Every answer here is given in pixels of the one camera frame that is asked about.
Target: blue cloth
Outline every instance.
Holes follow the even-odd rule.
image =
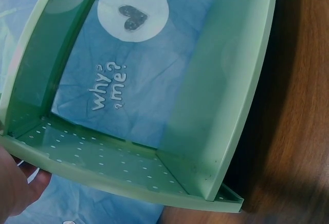
[[[170,14],[163,30],[134,43],[121,41],[102,27],[96,0],[68,59],[52,112],[72,123],[157,148],[213,2],[167,1]],[[108,62],[121,69],[111,66],[114,70],[108,71]],[[112,82],[108,86],[106,81],[96,82],[97,73]],[[117,73],[121,78],[126,74],[126,79],[115,89],[122,92],[119,100],[113,100]],[[106,85],[98,86],[106,93],[90,91],[97,83]]]
[[[155,224],[162,209],[53,176],[41,198],[6,224]]]

